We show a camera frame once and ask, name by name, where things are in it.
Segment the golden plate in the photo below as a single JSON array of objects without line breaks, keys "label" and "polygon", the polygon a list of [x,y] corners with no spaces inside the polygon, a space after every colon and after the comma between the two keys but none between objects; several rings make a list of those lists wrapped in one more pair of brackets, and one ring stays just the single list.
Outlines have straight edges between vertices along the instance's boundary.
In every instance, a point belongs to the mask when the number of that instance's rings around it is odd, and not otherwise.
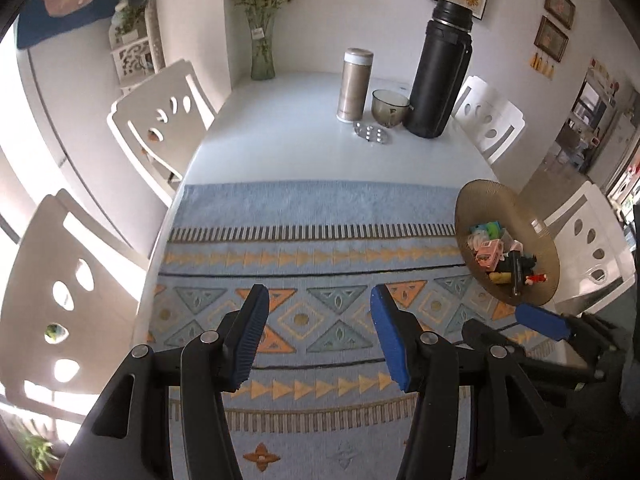
[{"label": "golden plate", "polygon": [[[472,226],[494,220],[507,228],[515,240],[522,242],[525,254],[536,255],[538,263],[535,271],[537,274],[546,274],[546,283],[524,286],[522,295],[514,297],[509,285],[494,285],[491,282],[487,273],[476,263],[466,240]],[[484,290],[506,304],[518,306],[530,303],[542,306],[558,290],[560,260],[553,238],[545,223],[509,187],[490,180],[475,180],[466,184],[460,190],[456,202],[456,240],[473,277]]]}]

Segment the patterned table runner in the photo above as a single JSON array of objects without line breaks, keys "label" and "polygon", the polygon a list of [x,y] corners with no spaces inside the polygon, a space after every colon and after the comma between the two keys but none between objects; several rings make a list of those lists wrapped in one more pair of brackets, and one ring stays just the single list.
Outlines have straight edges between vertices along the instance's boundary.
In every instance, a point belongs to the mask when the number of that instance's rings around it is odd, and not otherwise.
[{"label": "patterned table runner", "polygon": [[[515,323],[469,275],[453,235],[457,190],[295,182],[187,187],[158,279],[149,341],[183,346],[242,305],[254,283],[270,314],[249,380],[225,394],[245,479],[395,478],[415,395],[391,381],[369,312],[386,283],[400,308],[453,343],[481,319],[538,358],[553,342]],[[179,389],[175,477],[186,477]],[[468,447],[461,388],[454,477]]]}]

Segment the chair backrest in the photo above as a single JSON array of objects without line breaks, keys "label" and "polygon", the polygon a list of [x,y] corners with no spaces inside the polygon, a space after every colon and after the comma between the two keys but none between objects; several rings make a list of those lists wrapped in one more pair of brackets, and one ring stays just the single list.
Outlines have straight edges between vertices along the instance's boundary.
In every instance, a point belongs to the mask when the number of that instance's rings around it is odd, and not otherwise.
[{"label": "chair backrest", "polygon": [[116,101],[111,107],[112,113],[107,117],[107,124],[111,133],[136,171],[160,200],[169,207],[171,202],[174,201],[175,191],[169,186],[167,179],[154,167],[152,161],[149,160],[148,152],[140,145],[129,127],[119,128],[113,122],[112,115],[116,111],[117,105],[118,102]]},{"label": "chair backrest", "polygon": [[526,126],[522,112],[478,76],[462,85],[452,115],[489,164],[504,155]]},{"label": "chair backrest", "polygon": [[[625,235],[595,184],[586,182],[545,223],[556,234],[560,258],[556,303],[613,286],[616,280],[626,286],[633,283],[634,260]],[[604,300],[599,301],[601,306],[606,305]]]},{"label": "chair backrest", "polygon": [[[30,399],[24,381],[52,392],[99,394],[130,349],[139,300],[94,256],[96,246],[119,254],[117,265],[144,278],[148,260],[68,192],[44,197],[20,242],[0,313],[0,382],[19,408],[82,422],[82,415]],[[79,365],[66,382],[54,371],[60,360]]]},{"label": "chair backrest", "polygon": [[[129,149],[130,132],[140,148],[182,178],[210,125],[203,118],[206,108],[207,115],[214,117],[193,66],[181,59],[115,102],[108,122],[125,138]],[[133,149],[139,163],[132,162],[136,168],[150,172],[138,155],[140,148]]]}]

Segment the glass vase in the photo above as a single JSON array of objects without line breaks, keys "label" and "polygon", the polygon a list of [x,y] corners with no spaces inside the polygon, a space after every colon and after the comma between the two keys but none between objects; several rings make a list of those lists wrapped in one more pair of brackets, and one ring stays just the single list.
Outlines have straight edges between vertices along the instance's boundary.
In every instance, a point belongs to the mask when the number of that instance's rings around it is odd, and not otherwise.
[{"label": "glass vase", "polygon": [[271,49],[275,11],[276,9],[273,7],[248,8],[246,10],[249,32],[251,33],[251,79],[254,81],[264,81],[276,77]]}]

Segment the pink toy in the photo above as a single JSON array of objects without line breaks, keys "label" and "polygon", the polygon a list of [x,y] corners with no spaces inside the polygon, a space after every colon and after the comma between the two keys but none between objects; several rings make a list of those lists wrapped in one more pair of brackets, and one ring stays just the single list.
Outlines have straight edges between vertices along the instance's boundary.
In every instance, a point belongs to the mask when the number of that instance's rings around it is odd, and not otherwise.
[{"label": "pink toy", "polygon": [[504,244],[501,240],[490,240],[482,243],[476,254],[476,262],[486,272],[494,272],[498,265],[498,260],[502,256]]}]

